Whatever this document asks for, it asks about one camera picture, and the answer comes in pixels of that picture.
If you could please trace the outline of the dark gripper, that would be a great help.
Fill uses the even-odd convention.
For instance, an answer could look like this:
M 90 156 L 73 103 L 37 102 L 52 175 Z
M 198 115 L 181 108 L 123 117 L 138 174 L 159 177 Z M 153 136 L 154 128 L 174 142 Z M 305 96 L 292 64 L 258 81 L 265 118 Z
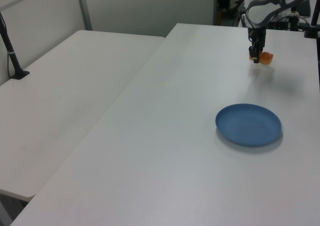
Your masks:
M 260 49 L 265 47 L 267 29 L 265 27 L 248 27 L 247 31 L 248 39 L 251 42 L 251 46 L 248 49 L 249 55 L 252 57 L 253 62 L 258 64 L 260 62 Z

